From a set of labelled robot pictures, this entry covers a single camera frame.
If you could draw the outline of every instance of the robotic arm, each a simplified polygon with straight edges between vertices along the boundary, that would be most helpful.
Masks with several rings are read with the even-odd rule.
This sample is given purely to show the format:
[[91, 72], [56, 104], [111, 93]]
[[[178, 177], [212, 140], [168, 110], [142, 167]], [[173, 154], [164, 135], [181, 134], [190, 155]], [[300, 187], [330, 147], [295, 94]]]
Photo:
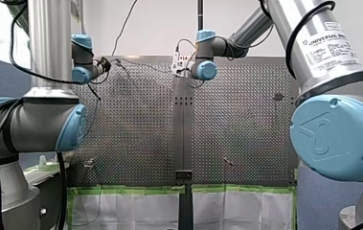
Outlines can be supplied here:
[[195, 63], [186, 66], [185, 60], [175, 58], [173, 72], [190, 69], [191, 78], [209, 81], [217, 72], [214, 57], [245, 57], [274, 23], [286, 50], [287, 68], [300, 85], [290, 127], [294, 149], [325, 177], [363, 182], [363, 65], [333, 16], [335, 3], [266, 3], [268, 10], [262, 5], [229, 38], [199, 31]]

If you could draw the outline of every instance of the black rubber band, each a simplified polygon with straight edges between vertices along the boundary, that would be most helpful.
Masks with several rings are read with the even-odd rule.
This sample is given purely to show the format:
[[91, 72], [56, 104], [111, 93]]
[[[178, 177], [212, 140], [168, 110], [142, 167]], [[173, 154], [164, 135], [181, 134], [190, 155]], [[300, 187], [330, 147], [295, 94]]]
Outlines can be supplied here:
[[79, 99], [67, 98], [24, 98], [25, 104], [78, 104]]
[[15, 110], [16, 108], [13, 110], [11, 116], [9, 116], [8, 120], [5, 122], [5, 127], [2, 130], [2, 134], [6, 148], [8, 148], [8, 150], [12, 153], [19, 153], [13, 145], [13, 141], [11, 140], [11, 118], [13, 117], [12, 114]]
[[94, 64], [94, 62], [91, 62], [91, 63], [79, 63], [79, 62], [75, 62], [75, 61], [74, 61], [74, 64], [75, 64], [75, 65], [93, 65], [93, 64]]
[[350, 75], [347, 75], [347, 76], [344, 76], [341, 78], [330, 80], [326, 83], [323, 83], [323, 84], [307, 91], [305, 94], [301, 95], [301, 97], [299, 97], [298, 100], [295, 102], [295, 105], [300, 106], [304, 101], [306, 101], [312, 97], [324, 94], [335, 88], [342, 87], [347, 84], [355, 83], [355, 82], [359, 82], [359, 81], [363, 81], [363, 72], [357, 72], [357, 73], [353, 73], [353, 74], [350, 74]]
[[334, 8], [336, 7], [336, 3], [333, 1], [323, 2], [319, 6], [307, 12], [306, 15], [304, 15], [303, 19], [301, 19], [300, 23], [298, 23], [298, 25], [295, 27], [294, 31], [292, 31], [291, 36], [288, 39], [285, 48], [285, 64], [292, 78], [294, 78], [295, 80], [297, 78], [295, 77], [294, 70], [292, 69], [291, 65], [291, 54], [292, 54], [292, 49], [294, 48], [295, 40], [297, 39], [297, 36], [300, 33], [301, 29], [306, 25], [307, 21], [311, 19], [316, 12], [318, 12], [325, 6], [330, 6], [330, 10], [333, 11]]
[[5, 157], [5, 158], [0, 158], [0, 166], [7, 165], [10, 163], [16, 162], [18, 160], [19, 160], [19, 154], [15, 154], [13, 156]]

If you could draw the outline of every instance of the vertical metal bar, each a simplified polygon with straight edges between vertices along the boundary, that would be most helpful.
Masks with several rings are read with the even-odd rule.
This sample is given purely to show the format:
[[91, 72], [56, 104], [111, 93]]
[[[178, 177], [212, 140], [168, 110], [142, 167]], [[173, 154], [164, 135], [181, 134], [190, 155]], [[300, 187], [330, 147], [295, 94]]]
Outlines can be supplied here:
[[173, 142], [174, 142], [174, 169], [184, 170], [184, 106], [181, 99], [184, 97], [184, 82], [181, 78], [173, 78]]
[[[29, 31], [32, 70], [49, 78], [71, 80], [71, 1], [29, 0]], [[32, 79], [32, 87], [70, 89], [60, 84]]]
[[204, 29], [204, 0], [198, 0], [198, 30]]
[[178, 230], [193, 230], [193, 187], [185, 185], [185, 193], [180, 195]]

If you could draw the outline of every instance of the white wall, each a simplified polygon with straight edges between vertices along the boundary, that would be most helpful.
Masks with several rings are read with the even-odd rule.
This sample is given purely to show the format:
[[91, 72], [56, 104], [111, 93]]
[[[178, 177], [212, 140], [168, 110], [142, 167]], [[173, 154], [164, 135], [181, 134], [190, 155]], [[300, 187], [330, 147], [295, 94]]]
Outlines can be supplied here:
[[[363, 61], [363, 1], [336, 2], [335, 15]], [[96, 55], [111, 54], [132, 3], [133, 0], [84, 0], [85, 30], [93, 37]], [[204, 28], [229, 36], [258, 6], [258, 0], [206, 0]], [[139, 0], [116, 55], [172, 55], [180, 38], [194, 40], [196, 20], [196, 0]], [[183, 47], [186, 54], [191, 50]], [[283, 55], [276, 31], [249, 53], [249, 56]]]

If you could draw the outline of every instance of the gray partition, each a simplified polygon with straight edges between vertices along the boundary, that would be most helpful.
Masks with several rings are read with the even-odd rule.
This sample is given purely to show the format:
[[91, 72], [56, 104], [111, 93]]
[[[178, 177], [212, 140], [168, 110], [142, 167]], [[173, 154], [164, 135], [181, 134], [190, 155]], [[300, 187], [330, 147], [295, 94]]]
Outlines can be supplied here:
[[[218, 59], [216, 79], [197, 89], [164, 73], [172, 57], [126, 58], [144, 65], [113, 61], [108, 81], [97, 85], [98, 106], [77, 88], [92, 128], [71, 185], [173, 185], [182, 170], [192, 170], [194, 183], [293, 183], [288, 131], [297, 87], [283, 58]], [[94, 171], [84, 167], [90, 159]]]

